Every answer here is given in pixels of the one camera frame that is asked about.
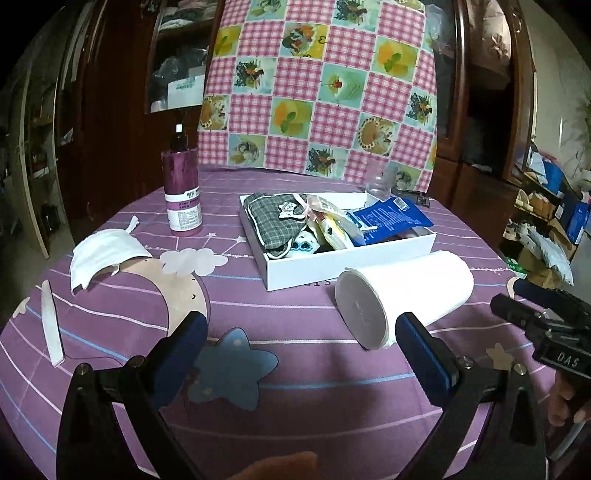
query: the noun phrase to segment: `hand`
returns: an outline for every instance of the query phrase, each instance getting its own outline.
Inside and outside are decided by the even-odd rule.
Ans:
[[[554,385],[550,389],[550,404],[548,406],[548,420],[555,427],[564,425],[564,421],[573,414],[569,410],[567,402],[573,398],[574,394],[573,386],[566,381],[561,372],[557,371]],[[591,420],[591,400],[574,413],[574,423],[580,423],[583,420]]]
[[[265,458],[228,480],[316,480],[317,463],[318,457],[313,452]]]

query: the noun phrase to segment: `toy face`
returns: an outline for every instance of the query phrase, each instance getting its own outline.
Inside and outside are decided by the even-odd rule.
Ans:
[[[311,255],[320,248],[316,237],[307,230],[302,231],[294,240],[287,258],[303,257]]]

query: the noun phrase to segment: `cloud print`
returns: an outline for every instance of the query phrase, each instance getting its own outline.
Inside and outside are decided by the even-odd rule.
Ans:
[[[160,261],[164,264],[162,270],[166,274],[176,273],[179,277],[195,272],[200,277],[206,277],[213,273],[216,267],[228,263],[228,258],[216,255],[209,248],[195,250],[185,248],[180,252],[168,251],[160,255]]]

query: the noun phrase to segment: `purple tablecloth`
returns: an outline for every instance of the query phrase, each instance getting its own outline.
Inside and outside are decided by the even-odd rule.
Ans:
[[[339,480],[385,480],[404,467],[440,410],[426,399],[399,347],[364,351],[352,338],[332,301],[334,281],[267,292],[244,241],[238,194],[252,192],[349,192],[338,181],[262,170],[201,172],[205,227],[197,236],[171,235],[163,191],[134,202],[103,228],[125,228],[153,256],[184,248],[212,249],[228,263],[203,281],[211,300],[209,336],[218,339],[241,327],[252,348],[279,359],[259,383],[259,406],[245,411],[227,400],[194,404],[181,389],[163,415],[178,440],[212,480],[223,479],[272,455],[313,450],[322,473]],[[531,359],[522,331],[492,315],[489,302],[511,276],[505,263],[472,230],[437,202],[424,209],[437,232],[435,250],[460,255],[475,279],[467,303],[429,330],[456,354],[483,358],[495,342],[530,369],[541,407],[553,380]],[[88,291],[70,293],[71,255],[39,278],[24,314],[10,319],[0,336],[0,407],[19,441],[50,479],[56,477],[56,445],[66,390],[77,364],[116,367],[146,355],[164,336],[167,309],[156,287],[120,273],[95,280]],[[53,368],[41,327],[41,291],[49,279],[66,361]],[[132,433],[122,407],[115,409],[138,465],[152,467]],[[478,436],[483,411],[465,439],[452,469],[466,461]]]

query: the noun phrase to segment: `screw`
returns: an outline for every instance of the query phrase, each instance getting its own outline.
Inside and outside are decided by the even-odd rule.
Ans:
[[[458,357],[457,363],[466,370],[470,370],[474,366],[474,360],[466,355]]]
[[[76,373],[78,375],[86,375],[88,373],[88,370],[90,370],[89,364],[80,364],[76,367]]]
[[[525,366],[521,365],[521,364],[515,364],[513,366],[513,369],[519,373],[520,375],[525,375],[527,373],[527,369]]]
[[[142,364],[144,363],[144,360],[145,360],[145,358],[143,356],[136,355],[136,356],[131,357],[129,359],[129,361],[127,362],[127,364],[130,367],[138,368],[138,367],[142,366]]]

